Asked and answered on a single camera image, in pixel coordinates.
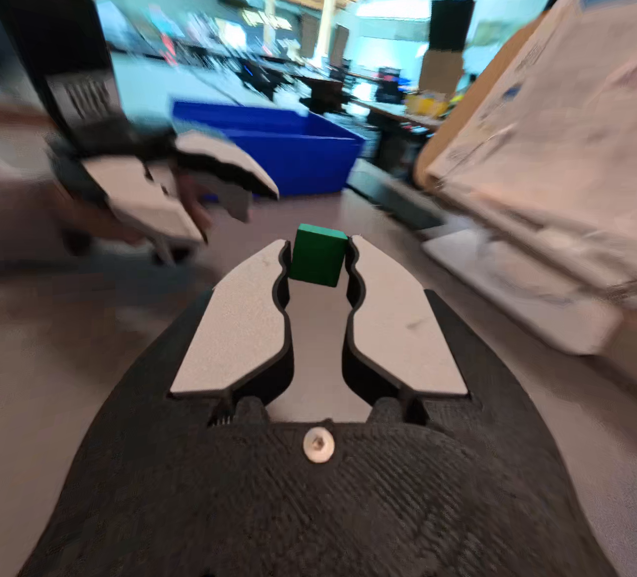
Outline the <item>wooden document stand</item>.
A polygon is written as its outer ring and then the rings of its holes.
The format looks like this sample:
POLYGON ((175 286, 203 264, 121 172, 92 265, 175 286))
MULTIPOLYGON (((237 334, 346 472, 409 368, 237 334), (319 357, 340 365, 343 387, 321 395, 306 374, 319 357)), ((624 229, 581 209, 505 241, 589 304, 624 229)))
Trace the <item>wooden document stand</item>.
POLYGON ((474 0, 432 0, 428 48, 418 91, 450 97, 464 72, 463 52, 474 13, 474 0))
POLYGON ((435 262, 562 352, 636 310, 636 0, 558 0, 427 168, 435 262))

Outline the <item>blue plastic bin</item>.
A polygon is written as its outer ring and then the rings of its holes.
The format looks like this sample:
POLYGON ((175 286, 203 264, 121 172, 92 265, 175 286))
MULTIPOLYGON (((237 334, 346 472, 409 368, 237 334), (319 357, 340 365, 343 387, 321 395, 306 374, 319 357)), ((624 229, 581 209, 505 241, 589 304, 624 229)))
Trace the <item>blue plastic bin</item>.
POLYGON ((366 143, 312 112, 176 99, 171 113, 225 135, 259 163, 282 197, 339 193, 366 143))

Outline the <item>person's left hand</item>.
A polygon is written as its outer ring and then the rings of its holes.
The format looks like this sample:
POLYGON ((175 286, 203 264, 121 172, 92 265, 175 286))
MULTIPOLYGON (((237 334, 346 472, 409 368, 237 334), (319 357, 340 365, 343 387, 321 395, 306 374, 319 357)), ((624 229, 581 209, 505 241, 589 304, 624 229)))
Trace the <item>person's left hand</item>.
MULTIPOLYGON (((191 219, 201 231, 210 230, 211 215, 202 202, 204 187, 182 172, 176 172, 174 177, 181 204, 191 219)), ((127 227, 111 212, 75 199, 56 181, 47 183, 45 194, 53 217, 64 233, 82 234, 107 241, 121 241, 131 246, 145 241, 141 232, 127 227)))

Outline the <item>green wooden cube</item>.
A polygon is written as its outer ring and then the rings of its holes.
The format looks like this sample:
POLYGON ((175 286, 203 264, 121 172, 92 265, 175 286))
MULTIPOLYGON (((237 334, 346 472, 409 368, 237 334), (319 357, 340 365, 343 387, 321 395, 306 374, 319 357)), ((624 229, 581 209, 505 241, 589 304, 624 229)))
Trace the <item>green wooden cube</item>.
POLYGON ((341 231, 311 224, 298 226, 289 278, 325 287, 336 287, 348 247, 341 231))

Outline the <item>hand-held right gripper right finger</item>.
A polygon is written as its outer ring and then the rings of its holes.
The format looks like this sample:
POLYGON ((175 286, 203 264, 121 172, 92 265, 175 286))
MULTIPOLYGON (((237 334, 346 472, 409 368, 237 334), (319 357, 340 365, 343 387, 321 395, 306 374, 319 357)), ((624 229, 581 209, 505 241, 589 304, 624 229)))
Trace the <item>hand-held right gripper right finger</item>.
POLYGON ((418 279, 363 236, 349 242, 345 345, 362 374, 376 374, 397 392, 467 397, 466 382, 418 279))

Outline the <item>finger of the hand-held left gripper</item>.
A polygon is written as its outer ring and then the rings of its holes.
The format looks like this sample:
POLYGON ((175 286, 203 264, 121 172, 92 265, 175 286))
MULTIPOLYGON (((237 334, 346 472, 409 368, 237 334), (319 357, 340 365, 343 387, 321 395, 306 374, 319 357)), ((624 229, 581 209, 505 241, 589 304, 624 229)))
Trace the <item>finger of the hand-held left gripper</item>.
POLYGON ((192 175, 217 199, 230 190, 272 200, 280 198, 278 186, 270 175, 230 140, 188 131, 176 137, 174 146, 179 170, 192 175))
POLYGON ((147 173, 136 157, 85 159, 82 166, 106 194, 116 218, 154 245, 201 245, 205 236, 176 194, 147 173))

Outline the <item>grey desk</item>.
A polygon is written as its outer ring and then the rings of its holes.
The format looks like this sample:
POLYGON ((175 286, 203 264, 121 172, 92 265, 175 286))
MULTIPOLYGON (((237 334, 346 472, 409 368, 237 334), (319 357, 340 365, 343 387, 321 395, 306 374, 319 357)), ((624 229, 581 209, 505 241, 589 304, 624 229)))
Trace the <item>grey desk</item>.
POLYGON ((75 270, 1 277, 1 575, 46 525, 75 452, 123 373, 199 293, 300 223, 362 234, 435 290, 511 369, 553 433, 582 507, 622 576, 636 575, 636 386, 603 360, 548 348, 430 261, 357 195, 262 201, 251 224, 213 214, 211 246, 180 268, 104 253, 75 270))

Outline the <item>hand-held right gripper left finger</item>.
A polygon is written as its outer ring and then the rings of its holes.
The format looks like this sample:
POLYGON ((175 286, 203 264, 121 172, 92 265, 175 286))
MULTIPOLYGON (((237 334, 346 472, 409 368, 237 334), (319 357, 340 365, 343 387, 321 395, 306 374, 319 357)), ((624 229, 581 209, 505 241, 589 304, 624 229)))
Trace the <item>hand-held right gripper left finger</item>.
POLYGON ((173 380, 172 396, 279 396, 294 375, 288 272, 277 239, 219 281, 173 380))

